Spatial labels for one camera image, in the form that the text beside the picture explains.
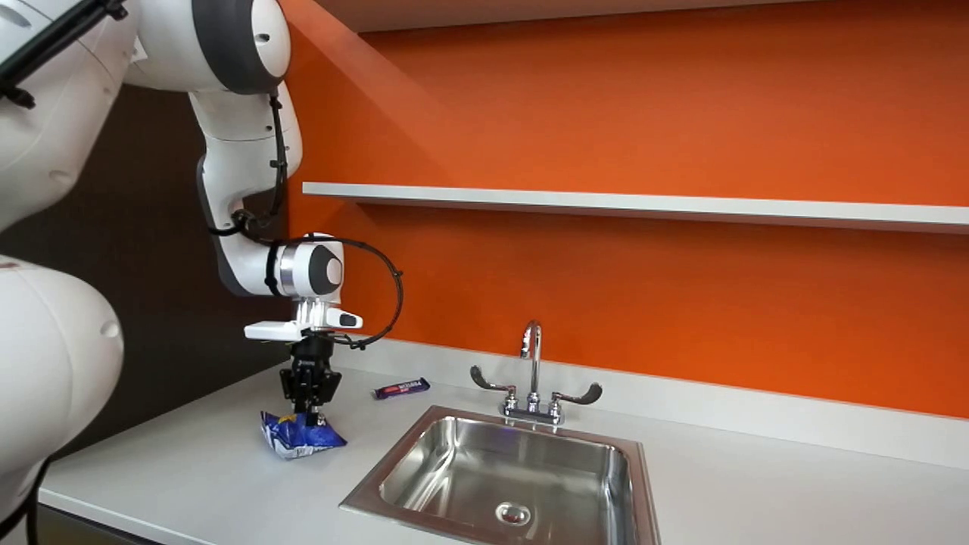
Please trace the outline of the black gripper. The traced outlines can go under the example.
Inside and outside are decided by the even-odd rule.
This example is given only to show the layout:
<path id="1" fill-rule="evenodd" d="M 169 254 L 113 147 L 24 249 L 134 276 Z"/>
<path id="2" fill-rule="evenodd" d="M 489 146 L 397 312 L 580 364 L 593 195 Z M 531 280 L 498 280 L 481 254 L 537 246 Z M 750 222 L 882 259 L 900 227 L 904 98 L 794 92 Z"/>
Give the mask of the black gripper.
<path id="1" fill-rule="evenodd" d="M 285 424 L 307 424 L 301 408 L 309 408 L 309 419 L 315 425 L 326 424 L 323 406 L 332 399 L 342 375 L 330 369 L 332 340 L 330 337 L 307 337 L 290 348 L 286 367 L 277 372 L 280 394 L 294 402 L 285 411 Z"/>

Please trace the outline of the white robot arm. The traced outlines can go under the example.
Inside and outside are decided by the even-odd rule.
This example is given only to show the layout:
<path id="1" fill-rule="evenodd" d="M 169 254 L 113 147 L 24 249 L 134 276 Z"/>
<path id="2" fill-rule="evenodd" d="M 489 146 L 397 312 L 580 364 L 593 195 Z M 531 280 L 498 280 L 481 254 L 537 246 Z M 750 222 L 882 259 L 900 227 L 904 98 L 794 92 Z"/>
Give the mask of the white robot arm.
<path id="1" fill-rule="evenodd" d="M 126 86 L 187 98 L 195 169 L 224 284 L 280 297 L 286 320 L 252 340 L 303 343 L 338 325 L 342 249 L 264 243 L 245 199 L 301 166 L 285 86 L 280 0 L 0 0 L 0 229 L 68 201 Z M 49 461 L 105 406 L 122 375 L 116 307 L 87 280 L 9 254 L 0 264 L 0 522 L 24 527 Z"/>

